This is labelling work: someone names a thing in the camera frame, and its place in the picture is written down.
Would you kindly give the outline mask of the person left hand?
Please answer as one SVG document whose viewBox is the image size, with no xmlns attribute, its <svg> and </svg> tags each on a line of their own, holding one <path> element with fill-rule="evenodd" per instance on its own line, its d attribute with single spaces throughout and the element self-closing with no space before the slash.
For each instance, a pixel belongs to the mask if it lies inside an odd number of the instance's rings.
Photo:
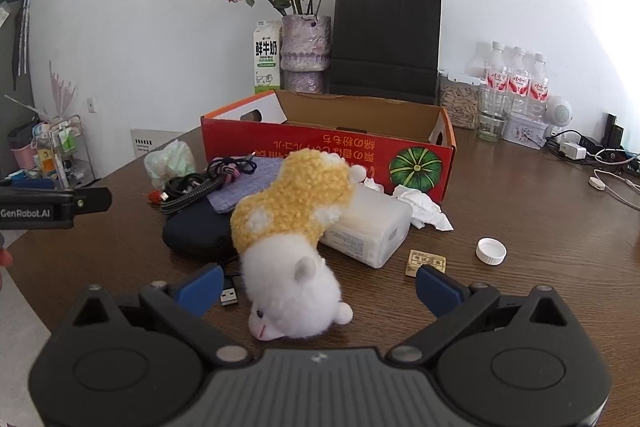
<svg viewBox="0 0 640 427">
<path fill-rule="evenodd" d="M 4 236 L 0 234 L 0 268 L 6 269 L 13 265 L 13 257 L 6 249 L 6 243 L 4 243 Z"/>
</svg>

